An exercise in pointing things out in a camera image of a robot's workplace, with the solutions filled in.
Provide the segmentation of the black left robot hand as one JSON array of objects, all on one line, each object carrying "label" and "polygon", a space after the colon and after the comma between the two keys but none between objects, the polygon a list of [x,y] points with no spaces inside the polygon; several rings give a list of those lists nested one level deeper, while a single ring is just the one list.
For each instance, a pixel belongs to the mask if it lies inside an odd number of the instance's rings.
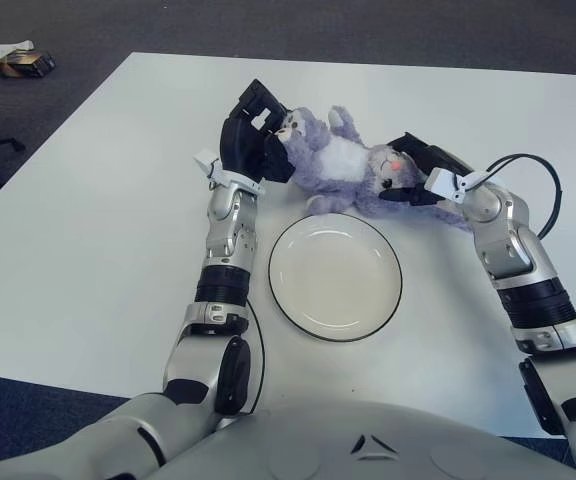
[{"label": "black left robot hand", "polygon": [[295,171],[285,147],[275,136],[288,113],[257,79],[239,96],[224,120],[219,153],[223,168],[256,183],[287,183]]}]

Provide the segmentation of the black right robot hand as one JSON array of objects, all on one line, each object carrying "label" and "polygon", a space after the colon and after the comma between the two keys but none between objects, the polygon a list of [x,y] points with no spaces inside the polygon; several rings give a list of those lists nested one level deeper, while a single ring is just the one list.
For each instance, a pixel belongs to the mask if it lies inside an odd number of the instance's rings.
[{"label": "black right robot hand", "polygon": [[435,205],[442,200],[442,197],[424,187],[425,179],[434,168],[449,172],[448,178],[451,184],[449,199],[459,189],[460,178],[473,172],[468,165],[451,153],[436,145],[429,145],[408,132],[389,142],[388,146],[396,153],[404,154],[405,158],[410,158],[413,164],[413,179],[400,181],[398,185],[392,181],[379,193],[381,200],[408,203],[411,206]]}]

